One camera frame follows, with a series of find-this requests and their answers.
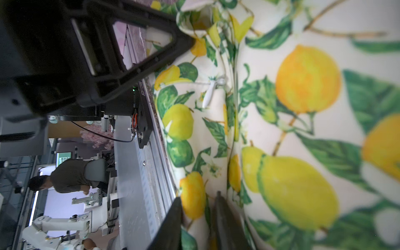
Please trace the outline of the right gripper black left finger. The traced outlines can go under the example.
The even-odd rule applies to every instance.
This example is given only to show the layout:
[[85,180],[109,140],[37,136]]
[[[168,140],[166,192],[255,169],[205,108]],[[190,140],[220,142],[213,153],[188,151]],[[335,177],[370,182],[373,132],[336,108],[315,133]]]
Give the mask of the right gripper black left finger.
[[148,250],[181,250],[183,209],[181,198],[174,199],[165,219],[153,238]]

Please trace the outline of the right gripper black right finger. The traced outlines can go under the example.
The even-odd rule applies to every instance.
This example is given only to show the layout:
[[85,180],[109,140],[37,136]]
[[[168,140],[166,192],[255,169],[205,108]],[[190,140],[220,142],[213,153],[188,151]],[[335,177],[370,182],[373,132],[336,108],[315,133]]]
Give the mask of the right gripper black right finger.
[[252,249],[220,191],[217,192],[215,198],[214,221],[218,250]]

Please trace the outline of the lemon print skirt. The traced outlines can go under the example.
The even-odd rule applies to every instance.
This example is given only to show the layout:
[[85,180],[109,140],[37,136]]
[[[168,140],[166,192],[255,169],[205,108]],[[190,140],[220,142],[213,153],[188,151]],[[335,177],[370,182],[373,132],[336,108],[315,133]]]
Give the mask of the lemon print skirt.
[[161,1],[195,45],[151,82],[183,215],[252,250],[400,247],[399,1]]

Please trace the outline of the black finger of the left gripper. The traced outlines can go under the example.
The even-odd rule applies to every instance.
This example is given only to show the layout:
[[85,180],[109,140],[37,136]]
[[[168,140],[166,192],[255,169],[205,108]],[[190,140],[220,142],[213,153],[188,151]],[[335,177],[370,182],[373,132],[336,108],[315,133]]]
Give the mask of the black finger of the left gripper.
[[[99,75],[85,73],[89,89],[77,98],[82,106],[108,102],[136,86],[143,78],[173,62],[187,52],[195,39],[183,33],[172,15],[132,1],[83,1],[82,10],[72,11],[72,21],[92,24],[94,39],[99,43],[105,65],[98,64]],[[122,21],[140,28],[154,28],[171,35],[172,41],[145,60],[127,69],[123,63],[112,24]]]

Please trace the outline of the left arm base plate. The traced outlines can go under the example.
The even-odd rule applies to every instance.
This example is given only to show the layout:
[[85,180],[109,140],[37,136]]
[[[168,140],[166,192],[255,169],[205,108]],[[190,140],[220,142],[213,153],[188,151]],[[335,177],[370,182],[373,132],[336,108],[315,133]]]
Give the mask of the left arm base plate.
[[134,91],[134,113],[132,116],[132,128],[135,130],[140,149],[148,144],[153,132],[152,113],[149,108],[149,102],[145,93],[145,84],[143,81],[138,83]]

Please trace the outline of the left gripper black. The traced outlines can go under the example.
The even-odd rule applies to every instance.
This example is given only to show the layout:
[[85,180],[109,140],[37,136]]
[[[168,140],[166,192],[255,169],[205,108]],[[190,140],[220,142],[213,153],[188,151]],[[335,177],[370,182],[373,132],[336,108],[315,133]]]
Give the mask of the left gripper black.
[[60,116],[99,120],[78,107],[85,60],[71,18],[89,15],[89,1],[1,1],[1,117],[20,122]]

